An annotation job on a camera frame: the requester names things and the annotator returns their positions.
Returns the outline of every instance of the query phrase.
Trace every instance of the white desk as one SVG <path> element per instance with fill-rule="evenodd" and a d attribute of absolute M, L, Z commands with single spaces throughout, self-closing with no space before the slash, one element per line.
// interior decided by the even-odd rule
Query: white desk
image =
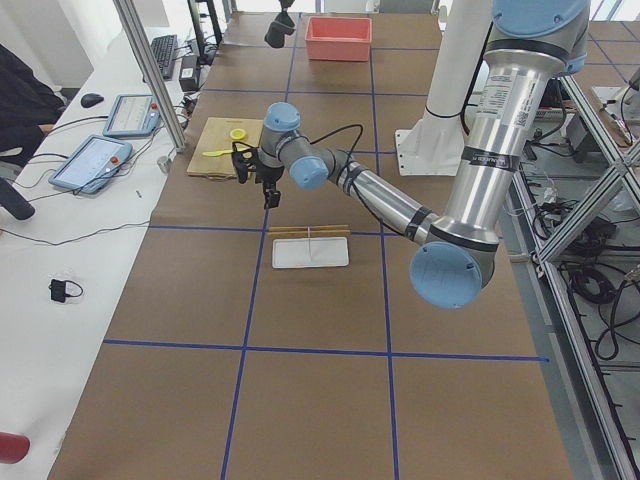
<path fill-rule="evenodd" d="M 150 38 L 164 33 L 148 31 Z M 183 95 L 177 81 L 179 60 L 175 68 L 167 88 L 177 105 Z M 108 115 L 117 94 L 148 91 L 121 33 L 59 123 Z M 105 101 L 82 108 L 80 98 L 88 92 L 100 93 Z M 45 140 L 38 153 L 70 154 L 88 135 L 101 133 L 103 126 L 104 121 L 93 121 L 61 129 Z M 146 141 L 131 143 L 137 150 Z M 101 228 L 145 222 L 166 178 L 156 160 L 172 148 L 163 129 L 131 173 L 113 179 L 99 194 L 64 194 L 35 201 L 35 215 L 23 222 L 0 209 L 0 227 L 58 242 Z M 34 184 L 45 170 L 60 164 L 40 162 L 55 160 L 34 159 L 18 182 Z M 27 199 L 56 192 L 46 179 L 35 188 L 17 189 Z M 47 477 L 145 231 L 144 227 L 126 228 L 60 247 L 0 235 L 0 431 L 24 434 L 31 440 L 24 460 L 15 465 L 0 464 L 3 480 Z M 52 302 L 48 289 L 51 278 L 69 275 L 82 285 L 84 296 L 72 303 Z"/>

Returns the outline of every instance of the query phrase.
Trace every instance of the blue joint cap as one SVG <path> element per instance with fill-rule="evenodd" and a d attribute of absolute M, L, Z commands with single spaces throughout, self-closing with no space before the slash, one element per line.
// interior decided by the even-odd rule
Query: blue joint cap
<path fill-rule="evenodd" d="M 579 57 L 572 58 L 567 62 L 567 68 L 561 75 L 573 75 L 578 73 L 584 68 L 584 64 L 587 61 L 587 54 L 580 55 Z"/>
<path fill-rule="evenodd" d="M 274 103 L 267 110 L 264 126 L 274 132 L 295 130 L 300 127 L 300 112 L 290 103 Z"/>
<path fill-rule="evenodd" d="M 289 175 L 303 190 L 315 190 L 329 177 L 329 169 L 318 157 L 302 157 L 289 167 Z"/>
<path fill-rule="evenodd" d="M 425 243 L 411 261 L 411 283 L 427 302 L 445 309 L 462 308 L 482 289 L 476 260 L 447 242 Z"/>
<path fill-rule="evenodd" d="M 550 35 L 575 20 L 589 0 L 494 0 L 494 25 L 514 38 Z"/>

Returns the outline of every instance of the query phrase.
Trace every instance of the cutting board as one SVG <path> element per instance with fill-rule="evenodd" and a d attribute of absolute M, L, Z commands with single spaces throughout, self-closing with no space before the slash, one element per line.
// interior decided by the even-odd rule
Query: cutting board
<path fill-rule="evenodd" d="M 262 120 L 209 117 L 198 140 L 196 150 L 193 152 L 189 167 L 187 167 L 187 175 L 220 180 L 236 178 L 236 172 L 231 163 L 231 154 L 219 157 L 205 157 L 202 155 L 203 152 L 231 149 L 233 140 L 229 133 L 234 128 L 246 130 L 247 136 L 242 139 L 242 142 L 254 147 L 260 144 Z"/>

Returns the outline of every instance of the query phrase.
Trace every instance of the white tray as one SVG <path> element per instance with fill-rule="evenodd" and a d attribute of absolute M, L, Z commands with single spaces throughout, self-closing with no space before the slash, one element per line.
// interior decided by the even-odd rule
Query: white tray
<path fill-rule="evenodd" d="M 273 268 L 320 268 L 349 265 L 345 237 L 287 238 L 273 241 Z"/>

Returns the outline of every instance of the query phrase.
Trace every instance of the tablet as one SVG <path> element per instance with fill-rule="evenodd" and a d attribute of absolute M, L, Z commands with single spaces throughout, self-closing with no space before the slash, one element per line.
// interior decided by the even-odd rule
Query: tablet
<path fill-rule="evenodd" d="M 102 134 L 112 138 L 148 137 L 159 123 L 160 112 L 151 95 L 118 95 Z"/>
<path fill-rule="evenodd" d="M 114 138 L 91 135 L 49 178 L 49 183 L 82 193 L 95 193 L 106 185 L 133 147 Z"/>

